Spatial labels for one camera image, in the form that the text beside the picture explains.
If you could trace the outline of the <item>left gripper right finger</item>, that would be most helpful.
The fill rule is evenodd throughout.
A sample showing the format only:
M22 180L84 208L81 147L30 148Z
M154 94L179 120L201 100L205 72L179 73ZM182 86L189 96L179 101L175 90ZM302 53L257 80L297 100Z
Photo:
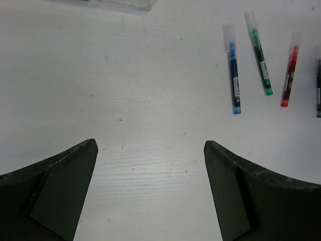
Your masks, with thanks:
M241 158L214 141L205 164L223 240L320 240L320 185Z

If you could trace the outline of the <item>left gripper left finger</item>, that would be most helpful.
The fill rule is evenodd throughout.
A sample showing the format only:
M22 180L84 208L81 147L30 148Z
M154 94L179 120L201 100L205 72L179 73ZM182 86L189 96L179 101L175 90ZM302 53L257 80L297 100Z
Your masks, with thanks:
M97 154L87 139L1 175L1 240L73 240Z

